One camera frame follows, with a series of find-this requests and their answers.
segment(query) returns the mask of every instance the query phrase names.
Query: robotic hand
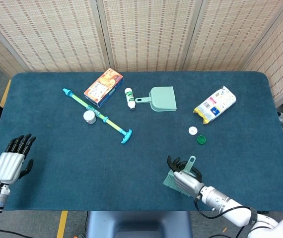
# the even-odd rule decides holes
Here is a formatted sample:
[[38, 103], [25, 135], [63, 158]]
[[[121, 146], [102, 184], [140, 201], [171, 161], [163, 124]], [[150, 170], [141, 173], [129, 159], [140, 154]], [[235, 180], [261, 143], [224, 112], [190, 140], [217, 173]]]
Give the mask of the robotic hand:
[[29, 160], [26, 169], [21, 171], [30, 147], [36, 140], [36, 137], [31, 139], [30, 137], [31, 134], [14, 138], [8, 144], [5, 152], [0, 155], [0, 214], [10, 195], [9, 185], [29, 174], [32, 169], [33, 160]]
[[192, 170], [197, 171], [196, 176], [193, 173], [187, 173], [182, 170], [185, 163], [179, 161], [180, 159], [176, 159], [172, 162], [171, 157], [168, 157], [168, 165], [174, 171], [176, 184], [195, 198], [197, 209], [197, 202], [201, 199], [204, 204], [217, 210], [219, 216], [224, 216], [239, 227], [254, 225], [248, 238], [283, 238], [283, 220], [277, 223], [268, 216], [258, 214], [253, 208], [242, 206], [214, 187], [205, 186], [201, 181], [201, 173], [197, 169]]

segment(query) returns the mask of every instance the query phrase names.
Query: gray floor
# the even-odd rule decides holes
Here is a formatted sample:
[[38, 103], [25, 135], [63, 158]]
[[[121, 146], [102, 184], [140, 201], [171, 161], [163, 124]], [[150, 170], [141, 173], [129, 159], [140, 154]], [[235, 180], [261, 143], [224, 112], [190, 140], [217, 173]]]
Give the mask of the gray floor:
[[[7, 86], [8, 78], [0, 71], [0, 101]], [[4, 211], [0, 218], [0, 229], [22, 233], [34, 238], [54, 238], [60, 221], [60, 211]], [[271, 212], [270, 217], [277, 221], [283, 219], [283, 212]], [[65, 228], [65, 238], [84, 233], [86, 212], [68, 212]], [[239, 228], [224, 218], [208, 220], [198, 212], [191, 212], [194, 238], [208, 238], [209, 236], [222, 234], [235, 237]], [[246, 237], [248, 229], [245, 229], [240, 237]], [[13, 238], [14, 235], [0, 233], [0, 238]]]

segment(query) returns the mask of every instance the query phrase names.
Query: dark teal tablecloth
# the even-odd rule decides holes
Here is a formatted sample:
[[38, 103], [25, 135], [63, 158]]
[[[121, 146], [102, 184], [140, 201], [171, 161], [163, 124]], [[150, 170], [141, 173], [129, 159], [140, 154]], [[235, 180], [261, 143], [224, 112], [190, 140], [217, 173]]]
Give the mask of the dark teal tablecloth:
[[[124, 84], [100, 108], [124, 130], [83, 120], [84, 107], [62, 91], [83, 92], [100, 72], [21, 73], [10, 87], [0, 120], [0, 153], [32, 133], [31, 173], [11, 186], [8, 210], [194, 210], [193, 200], [162, 185], [168, 155], [188, 160], [207, 186], [257, 210], [283, 210], [283, 132], [267, 78], [257, 72], [126, 72]], [[225, 85], [236, 103], [210, 124], [193, 114]], [[152, 87], [173, 86], [177, 111], [149, 104], [130, 111], [124, 94], [145, 97]], [[188, 133], [196, 126], [205, 145]]]

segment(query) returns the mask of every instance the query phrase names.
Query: dustpan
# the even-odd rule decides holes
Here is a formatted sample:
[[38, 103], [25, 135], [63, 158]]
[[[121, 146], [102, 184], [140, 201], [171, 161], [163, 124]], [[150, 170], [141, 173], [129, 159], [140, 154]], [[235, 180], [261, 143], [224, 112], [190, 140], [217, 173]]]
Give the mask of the dustpan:
[[151, 109], [156, 112], [168, 112], [177, 110], [173, 87], [153, 87], [149, 97], [136, 98], [136, 103], [150, 103]]

